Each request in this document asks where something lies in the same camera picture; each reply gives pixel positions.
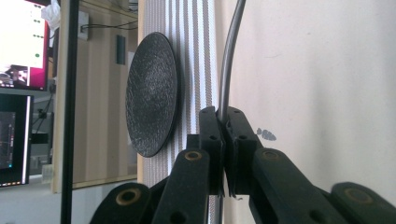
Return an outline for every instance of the metal rod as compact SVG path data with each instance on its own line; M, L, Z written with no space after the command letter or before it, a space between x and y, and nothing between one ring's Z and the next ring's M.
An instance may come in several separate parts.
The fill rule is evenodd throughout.
M64 109L64 161L62 178L61 224L72 223L73 158L76 108L77 35L79 1L68 2L68 51Z
M219 121L225 125L227 122L227 108L230 97L231 70L233 67L233 52L235 50L236 38L244 13L246 0L238 0L228 32L221 67L221 82L219 90Z

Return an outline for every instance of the monitor screen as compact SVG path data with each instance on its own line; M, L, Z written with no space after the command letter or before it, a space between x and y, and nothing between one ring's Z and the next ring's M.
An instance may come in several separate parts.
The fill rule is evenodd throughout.
M0 188L29 183L33 96L0 94Z
M46 90L50 38L42 4L0 2L0 88Z

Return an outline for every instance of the black pole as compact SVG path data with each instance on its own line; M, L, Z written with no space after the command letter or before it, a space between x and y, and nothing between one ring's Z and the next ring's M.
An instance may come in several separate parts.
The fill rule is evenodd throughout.
M64 163L62 178L61 223L70 224L73 199L73 156L76 107L78 0L70 0L69 35L66 68L66 96L64 109Z

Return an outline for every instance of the black circular disc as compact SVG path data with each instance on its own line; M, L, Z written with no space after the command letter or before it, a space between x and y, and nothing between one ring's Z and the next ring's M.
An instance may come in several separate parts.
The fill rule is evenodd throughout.
M154 156L171 135L179 83L175 55L166 36L147 35L138 46L128 76L126 119L132 147Z

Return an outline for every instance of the striped panel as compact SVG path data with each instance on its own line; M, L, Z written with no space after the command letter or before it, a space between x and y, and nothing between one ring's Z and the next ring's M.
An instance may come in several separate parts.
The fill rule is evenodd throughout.
M143 36L161 32L169 38L182 80L182 108L175 134L155 157L143 159L143 182L149 187L167 177L187 134L198 133L202 108L218 105L214 0L147 0ZM215 197L209 199L215 223Z

